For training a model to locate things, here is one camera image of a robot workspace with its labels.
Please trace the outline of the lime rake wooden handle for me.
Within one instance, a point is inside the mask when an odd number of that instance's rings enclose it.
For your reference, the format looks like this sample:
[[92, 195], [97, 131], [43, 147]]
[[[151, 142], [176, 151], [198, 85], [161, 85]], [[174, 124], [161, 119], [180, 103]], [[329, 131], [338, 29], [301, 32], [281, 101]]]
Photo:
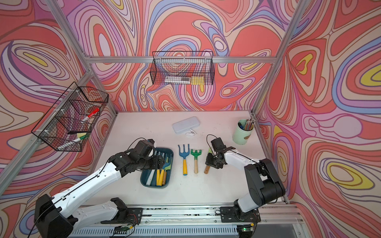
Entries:
[[[209, 148], [207, 155], [210, 155], [210, 154], [212, 154], [212, 150]], [[204, 174], [207, 175], [208, 172], [209, 172], [209, 170], [210, 170], [210, 166], [209, 166], [209, 165], [206, 165], [206, 167], [205, 167], [205, 169], [204, 169]]]

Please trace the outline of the green rake wooden handle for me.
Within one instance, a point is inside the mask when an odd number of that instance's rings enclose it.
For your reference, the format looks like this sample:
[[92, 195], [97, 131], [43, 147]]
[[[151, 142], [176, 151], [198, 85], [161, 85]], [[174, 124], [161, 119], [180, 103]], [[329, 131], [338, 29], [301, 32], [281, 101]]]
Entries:
[[193, 150], [191, 149], [191, 155], [194, 157], [194, 173], [198, 173], [198, 157], [202, 154], [202, 150]]

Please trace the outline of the blue rake yellow handle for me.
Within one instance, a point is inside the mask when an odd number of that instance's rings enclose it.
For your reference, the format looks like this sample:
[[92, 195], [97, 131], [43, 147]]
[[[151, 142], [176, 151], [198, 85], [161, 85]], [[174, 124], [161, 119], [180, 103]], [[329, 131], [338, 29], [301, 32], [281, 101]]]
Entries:
[[180, 145], [178, 145], [179, 148], [179, 156], [182, 157], [183, 159], [183, 175], [187, 176], [188, 175], [188, 168], [187, 168], [187, 161], [186, 158], [190, 154], [190, 145], [188, 144], [188, 149], [186, 150], [185, 145], [183, 144], [183, 149], [181, 150]]

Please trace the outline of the light blue rake pale handle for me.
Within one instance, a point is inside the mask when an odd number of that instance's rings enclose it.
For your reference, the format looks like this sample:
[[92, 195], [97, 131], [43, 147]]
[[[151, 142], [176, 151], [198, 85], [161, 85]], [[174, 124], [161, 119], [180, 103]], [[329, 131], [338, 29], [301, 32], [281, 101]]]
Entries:
[[147, 181], [145, 183], [146, 186], [150, 186], [151, 185], [153, 177], [154, 177], [154, 174], [155, 174], [155, 170], [151, 170], [151, 172], [149, 173], [148, 179], [147, 179]]

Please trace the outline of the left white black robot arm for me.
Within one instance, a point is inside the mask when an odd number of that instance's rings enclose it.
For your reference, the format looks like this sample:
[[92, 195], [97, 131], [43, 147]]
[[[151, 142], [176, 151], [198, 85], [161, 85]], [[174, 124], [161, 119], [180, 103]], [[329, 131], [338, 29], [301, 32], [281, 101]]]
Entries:
[[34, 226], [43, 238], [67, 238], [73, 231], [99, 223], [138, 223], [118, 197], [99, 205], [82, 204], [106, 186], [137, 170], [161, 169], [165, 158], [152, 139], [140, 140], [134, 148], [111, 156], [104, 166], [72, 187], [53, 196], [38, 198]]

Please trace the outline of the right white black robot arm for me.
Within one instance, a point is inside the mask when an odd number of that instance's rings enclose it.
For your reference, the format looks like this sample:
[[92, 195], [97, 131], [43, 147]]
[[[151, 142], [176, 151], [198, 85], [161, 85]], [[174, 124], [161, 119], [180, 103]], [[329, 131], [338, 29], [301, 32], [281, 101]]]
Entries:
[[205, 164], [215, 169], [230, 165], [244, 171], [248, 185], [248, 193], [235, 200], [232, 207], [219, 209], [222, 222], [255, 221], [259, 218], [258, 208], [285, 195], [283, 182], [270, 159], [244, 155], [232, 146], [227, 147], [220, 137], [213, 139], [211, 146]]

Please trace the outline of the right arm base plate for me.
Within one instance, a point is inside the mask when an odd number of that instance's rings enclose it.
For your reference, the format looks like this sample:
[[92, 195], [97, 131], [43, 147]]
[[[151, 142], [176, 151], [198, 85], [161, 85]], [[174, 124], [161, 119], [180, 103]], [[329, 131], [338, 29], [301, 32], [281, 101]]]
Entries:
[[261, 217], [257, 209], [242, 212], [238, 206], [220, 207], [216, 213], [220, 216], [222, 223], [259, 223]]

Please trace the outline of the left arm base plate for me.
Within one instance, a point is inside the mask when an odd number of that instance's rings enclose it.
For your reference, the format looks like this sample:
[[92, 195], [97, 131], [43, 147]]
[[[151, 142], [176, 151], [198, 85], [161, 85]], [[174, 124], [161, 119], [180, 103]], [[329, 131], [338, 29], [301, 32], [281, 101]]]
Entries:
[[132, 223], [138, 225], [141, 222], [143, 208], [127, 207], [118, 197], [111, 198], [111, 201], [117, 206], [117, 213], [112, 219], [101, 221], [101, 224]]

